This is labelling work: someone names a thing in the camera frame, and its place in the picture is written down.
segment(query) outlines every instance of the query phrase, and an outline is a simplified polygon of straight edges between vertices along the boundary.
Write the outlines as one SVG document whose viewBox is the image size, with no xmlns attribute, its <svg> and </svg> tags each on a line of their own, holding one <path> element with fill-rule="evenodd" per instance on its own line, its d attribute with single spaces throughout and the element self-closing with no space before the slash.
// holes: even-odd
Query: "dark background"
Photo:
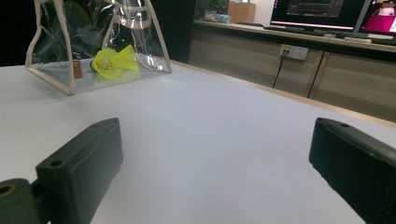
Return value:
<svg viewBox="0 0 396 224">
<path fill-rule="evenodd" d="M 190 54 L 191 30 L 195 0 L 151 0 L 156 12 L 169 57 L 187 63 Z M 22 65 L 35 35 L 35 3 L 2 1 L 0 25 L 0 66 Z"/>
</svg>

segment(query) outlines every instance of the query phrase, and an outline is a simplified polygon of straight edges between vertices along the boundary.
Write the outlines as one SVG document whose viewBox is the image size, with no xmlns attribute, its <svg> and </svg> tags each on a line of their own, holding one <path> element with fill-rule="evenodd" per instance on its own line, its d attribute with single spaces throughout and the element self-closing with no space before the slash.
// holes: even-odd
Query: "yellow plastic item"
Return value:
<svg viewBox="0 0 396 224">
<path fill-rule="evenodd" d="M 138 70 L 134 48 L 128 45 L 120 52 L 114 49 L 102 49 L 91 62 L 91 68 L 107 79 L 119 77 L 124 69 Z"/>
</svg>

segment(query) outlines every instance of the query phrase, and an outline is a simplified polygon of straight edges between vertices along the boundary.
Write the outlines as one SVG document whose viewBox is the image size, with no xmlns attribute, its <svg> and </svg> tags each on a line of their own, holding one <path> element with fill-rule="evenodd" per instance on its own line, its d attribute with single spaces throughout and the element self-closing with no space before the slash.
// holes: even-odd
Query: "power socket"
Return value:
<svg viewBox="0 0 396 224">
<path fill-rule="evenodd" d="M 307 48 L 295 47 L 292 45 L 282 44 L 282 46 L 280 47 L 280 52 L 279 52 L 280 56 L 282 56 L 284 54 L 284 50 L 288 51 L 288 53 L 286 54 L 286 57 L 297 59 L 297 60 L 302 60 L 302 61 L 305 60 L 306 55 L 308 54 Z"/>
</svg>

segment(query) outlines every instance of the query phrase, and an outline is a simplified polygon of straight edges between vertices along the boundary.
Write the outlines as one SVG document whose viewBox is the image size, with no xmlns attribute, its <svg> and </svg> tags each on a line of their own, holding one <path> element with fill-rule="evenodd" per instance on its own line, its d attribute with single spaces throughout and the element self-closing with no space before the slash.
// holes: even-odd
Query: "monitor screen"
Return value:
<svg viewBox="0 0 396 224">
<path fill-rule="evenodd" d="M 396 1 L 372 0 L 361 23 L 361 31 L 396 36 Z"/>
<path fill-rule="evenodd" d="M 365 0 L 275 0 L 271 25 L 352 32 Z"/>
</svg>

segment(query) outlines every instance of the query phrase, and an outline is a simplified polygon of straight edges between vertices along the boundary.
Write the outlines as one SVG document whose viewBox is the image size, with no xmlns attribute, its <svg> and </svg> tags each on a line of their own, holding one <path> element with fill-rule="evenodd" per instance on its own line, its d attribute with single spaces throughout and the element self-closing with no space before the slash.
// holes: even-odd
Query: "transparent pvc bag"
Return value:
<svg viewBox="0 0 396 224">
<path fill-rule="evenodd" d="M 149 0 L 35 0 L 26 69 L 68 95 L 171 73 Z"/>
</svg>

